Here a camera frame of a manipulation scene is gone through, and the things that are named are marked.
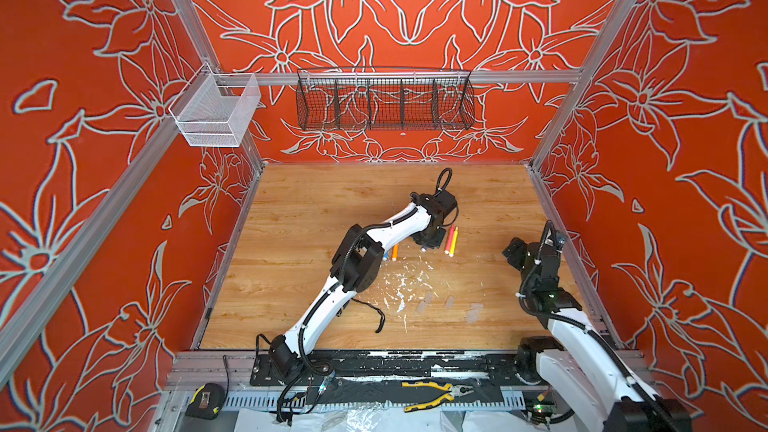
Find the pink highlighter pen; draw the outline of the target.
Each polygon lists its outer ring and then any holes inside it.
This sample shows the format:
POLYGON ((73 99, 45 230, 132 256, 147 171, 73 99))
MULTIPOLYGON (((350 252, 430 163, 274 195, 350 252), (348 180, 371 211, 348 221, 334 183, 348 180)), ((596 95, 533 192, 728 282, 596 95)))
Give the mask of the pink highlighter pen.
POLYGON ((444 244, 444 253, 447 254, 447 255, 450 255, 452 253, 451 250, 452 250, 453 236, 454 236, 455 228, 456 228, 455 224, 451 225, 448 228, 447 232, 446 232, 445 244, 444 244))

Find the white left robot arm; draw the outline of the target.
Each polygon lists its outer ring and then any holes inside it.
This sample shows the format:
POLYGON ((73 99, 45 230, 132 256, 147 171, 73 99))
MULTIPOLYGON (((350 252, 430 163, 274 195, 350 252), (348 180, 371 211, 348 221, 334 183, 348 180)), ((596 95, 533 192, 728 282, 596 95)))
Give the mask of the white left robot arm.
POLYGON ((413 192, 406 207, 390 218, 351 226, 332 257, 321 291, 300 319, 271 341, 268 356, 278 379, 288 383, 305 371, 319 374, 309 354, 339 311, 376 280, 384 253, 408 238, 426 249, 440 247, 446 218, 457 209, 456 197, 443 188, 432 194, 413 192))

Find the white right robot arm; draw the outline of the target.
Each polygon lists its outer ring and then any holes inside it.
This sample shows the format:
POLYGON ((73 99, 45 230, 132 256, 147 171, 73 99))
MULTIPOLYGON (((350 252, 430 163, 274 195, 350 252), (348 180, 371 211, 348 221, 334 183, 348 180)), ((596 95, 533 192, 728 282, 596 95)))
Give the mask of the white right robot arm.
POLYGON ((523 312, 539 320, 546 337, 525 338, 515 371, 527 384, 544 382, 567 404, 563 418, 586 431, 689 431, 692 418, 665 399, 593 327, 576 298, 560 286, 565 235, 546 223, 541 238, 513 238, 502 254, 519 271, 516 294, 523 312))

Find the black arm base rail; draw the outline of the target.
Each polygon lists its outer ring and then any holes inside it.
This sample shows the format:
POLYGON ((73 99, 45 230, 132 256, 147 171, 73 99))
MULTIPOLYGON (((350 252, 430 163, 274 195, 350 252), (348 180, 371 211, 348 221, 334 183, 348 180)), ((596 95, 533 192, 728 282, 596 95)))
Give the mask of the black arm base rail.
POLYGON ((516 353, 509 350, 320 349, 309 360, 314 367, 329 367, 337 378, 350 381, 430 378, 494 386, 540 384, 530 371, 518 369, 516 353))

